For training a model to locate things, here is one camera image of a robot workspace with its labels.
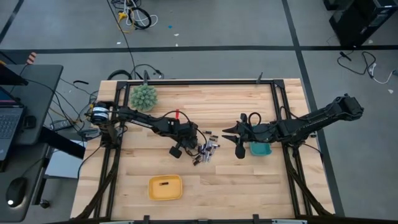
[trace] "green bowl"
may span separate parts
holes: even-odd
[[[250,142],[250,151],[254,156],[267,156],[272,153],[269,143]]]

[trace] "gray floor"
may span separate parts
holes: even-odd
[[[142,7],[159,16],[149,30],[127,35],[131,47],[292,45],[280,0],[142,0]],[[300,45],[338,45],[322,0],[288,0]],[[0,18],[10,15],[16,0],[0,0]],[[398,13],[371,38],[370,45],[397,45]],[[125,47],[124,39],[104,1],[25,0],[0,49],[87,49]],[[377,57],[375,75],[385,80],[398,66],[398,50],[372,51]],[[346,216],[398,220],[395,130],[398,77],[379,85],[367,75],[353,74],[336,63],[339,52],[303,52],[318,107],[349,93],[365,107],[355,122],[339,122],[325,128]],[[347,66],[363,70],[360,52]],[[166,78],[301,78],[294,51],[136,52],[136,63],[149,63]],[[117,69],[130,70],[125,53],[39,54],[36,64],[62,64],[62,78],[89,82],[87,91]],[[80,111],[88,96],[60,82],[58,91]],[[63,106],[68,114],[73,110]],[[46,198],[51,210],[32,207],[26,223],[45,223],[69,217],[75,180],[50,182]]]

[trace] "black computer tower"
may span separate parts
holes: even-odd
[[[327,10],[332,11],[338,9],[341,0],[323,0]]]
[[[346,0],[329,22],[342,46],[361,46],[398,9],[398,0]]]

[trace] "black desk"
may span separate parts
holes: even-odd
[[[8,65],[11,70],[20,74],[25,65]],[[22,77],[42,83],[55,90],[61,76],[61,65],[29,65],[22,72]],[[10,91],[12,86],[3,86]],[[39,204],[44,189],[44,172],[48,165],[49,149],[57,148],[73,156],[83,158],[85,148],[71,142],[57,133],[43,127],[47,111],[53,98],[53,92],[45,86],[29,82],[27,86],[16,86],[11,94],[21,99],[27,107],[27,114],[36,117],[36,128],[22,130],[16,138],[15,146],[9,150],[5,171],[0,172],[0,222],[21,222],[25,219],[30,202]],[[25,177],[27,189],[25,199],[16,208],[10,208],[6,202],[5,194],[9,183],[22,175],[22,173],[36,161]]]
[[[44,160],[38,162],[25,174],[28,180],[27,190],[24,201],[19,206],[15,208],[8,206],[6,190],[12,180],[21,176],[35,161],[44,158],[48,149],[48,144],[36,144],[34,146],[17,146],[11,151],[7,169],[0,173],[0,222],[21,222],[25,219]]]

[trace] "laptop keyboard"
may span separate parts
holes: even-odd
[[[18,115],[0,114],[0,139],[10,139],[18,124]]]

